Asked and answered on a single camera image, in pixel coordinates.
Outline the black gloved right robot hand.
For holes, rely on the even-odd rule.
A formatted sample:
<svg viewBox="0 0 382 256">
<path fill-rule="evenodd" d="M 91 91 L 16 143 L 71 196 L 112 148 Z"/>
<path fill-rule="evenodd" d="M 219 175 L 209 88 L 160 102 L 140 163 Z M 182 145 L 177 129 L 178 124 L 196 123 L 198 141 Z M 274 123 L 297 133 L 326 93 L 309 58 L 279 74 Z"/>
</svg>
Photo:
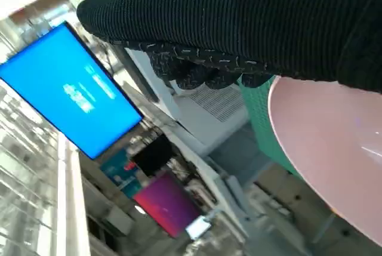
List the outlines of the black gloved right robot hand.
<svg viewBox="0 0 382 256">
<path fill-rule="evenodd" d="M 278 75 L 381 92 L 381 0 L 83 0 L 77 16 L 183 90 Z"/>
</svg>

